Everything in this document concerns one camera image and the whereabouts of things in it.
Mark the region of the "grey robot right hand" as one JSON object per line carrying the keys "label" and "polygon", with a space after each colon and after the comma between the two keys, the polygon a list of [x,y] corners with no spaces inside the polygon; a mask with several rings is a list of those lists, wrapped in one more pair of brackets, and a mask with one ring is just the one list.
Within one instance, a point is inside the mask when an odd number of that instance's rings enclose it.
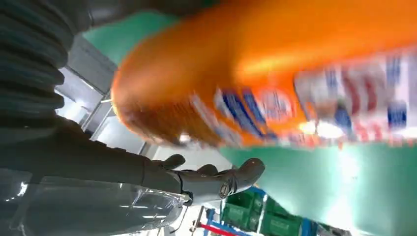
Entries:
{"label": "grey robot right hand", "polygon": [[238,169],[216,174],[178,171],[161,161],[92,141],[77,123],[61,117],[33,122],[1,119],[0,166],[30,173],[32,184],[46,176],[132,184],[184,194],[191,204],[246,190],[265,170],[260,159],[251,158]]}

